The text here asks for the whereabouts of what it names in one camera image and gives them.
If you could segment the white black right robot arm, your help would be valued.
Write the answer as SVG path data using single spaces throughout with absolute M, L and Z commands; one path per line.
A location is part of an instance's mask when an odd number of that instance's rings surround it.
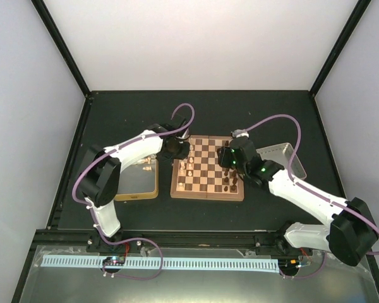
M 248 137 L 234 138 L 224 144 L 218 148 L 217 156 L 222 168 L 235 170 L 319 221 L 318 225 L 290 224 L 274 239 L 279 253 L 310 248 L 330 252 L 344 264 L 357 266 L 379 239 L 366 202 L 326 193 L 296 177 L 283 165 L 262 159 Z

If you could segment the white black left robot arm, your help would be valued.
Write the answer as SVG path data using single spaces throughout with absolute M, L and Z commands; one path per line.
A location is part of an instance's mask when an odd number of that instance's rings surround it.
M 176 128 L 153 124 L 118 145 L 93 146 L 87 151 L 72 188 L 72 197 L 90 210 L 94 227 L 102 234 L 100 243 L 109 252 L 118 251 L 123 245 L 123 237 L 118 233 L 121 223 L 114 206 L 121 172 L 149 155 L 166 152 L 174 157 L 186 157 L 189 148 L 183 141 L 192 122 L 182 120 Z

